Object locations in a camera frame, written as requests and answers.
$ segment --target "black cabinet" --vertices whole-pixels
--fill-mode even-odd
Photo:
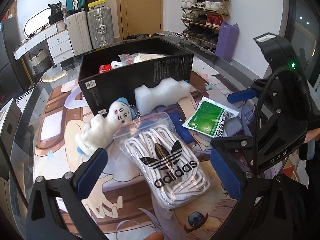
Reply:
[[[31,82],[21,60],[15,60],[13,52],[20,44],[17,19],[15,17],[0,23],[0,101],[15,98],[28,90]]]

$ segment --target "silver suitcase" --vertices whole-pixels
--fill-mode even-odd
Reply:
[[[78,12],[67,17],[66,23],[75,56],[92,50],[86,12]]]
[[[88,23],[94,49],[115,43],[111,9],[109,6],[89,11]]]

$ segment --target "adidas logo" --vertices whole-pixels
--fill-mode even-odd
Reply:
[[[181,168],[177,166],[176,170],[172,170],[172,166],[176,165],[179,162],[180,156],[182,155],[182,147],[179,141],[176,141],[174,143],[170,154],[165,147],[158,143],[155,144],[155,151],[158,159],[151,157],[143,157],[140,158],[140,160],[150,169],[171,169],[171,171],[166,173],[166,176],[155,181],[154,184],[157,188],[163,187],[165,183],[169,184],[173,182],[177,178],[182,177],[185,173],[188,173],[193,168],[198,166],[196,161],[190,161],[189,164],[185,164]]]

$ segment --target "person's finger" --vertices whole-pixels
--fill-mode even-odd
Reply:
[[[148,236],[144,240],[163,240],[163,239],[164,239],[164,235],[162,233],[154,232],[153,234],[151,234],[150,236]]]
[[[304,143],[310,142],[313,138],[317,137],[319,134],[320,134],[320,128],[308,131],[306,138],[304,140]]]

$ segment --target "white plush toy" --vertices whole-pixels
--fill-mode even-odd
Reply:
[[[145,85],[134,90],[137,109],[142,116],[150,114],[157,106],[171,106],[181,98],[187,97],[191,86],[185,81],[175,81],[173,78],[161,80],[155,88]]]
[[[101,114],[94,116],[89,123],[84,125],[80,133],[76,134],[78,152],[90,157],[97,148],[106,148],[113,140],[113,134],[135,117],[128,100],[119,98],[109,108],[108,115],[104,118]]]

